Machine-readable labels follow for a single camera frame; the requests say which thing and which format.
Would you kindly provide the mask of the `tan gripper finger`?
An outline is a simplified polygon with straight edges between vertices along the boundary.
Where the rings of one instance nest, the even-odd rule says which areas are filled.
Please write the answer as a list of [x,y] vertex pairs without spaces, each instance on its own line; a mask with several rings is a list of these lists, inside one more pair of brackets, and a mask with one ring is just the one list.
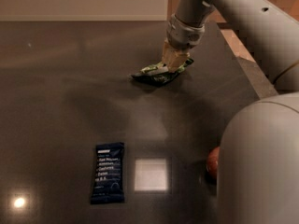
[[173,48],[167,40],[164,41],[162,63],[170,73],[176,72],[190,57],[187,50]]

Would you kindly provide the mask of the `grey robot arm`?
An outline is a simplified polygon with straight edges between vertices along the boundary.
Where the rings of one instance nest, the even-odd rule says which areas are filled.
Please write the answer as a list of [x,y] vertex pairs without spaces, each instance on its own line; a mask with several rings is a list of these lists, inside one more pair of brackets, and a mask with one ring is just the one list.
[[174,73],[213,10],[231,25],[278,94],[238,111],[225,128],[215,224],[299,224],[299,27],[267,0],[180,0],[163,61]]

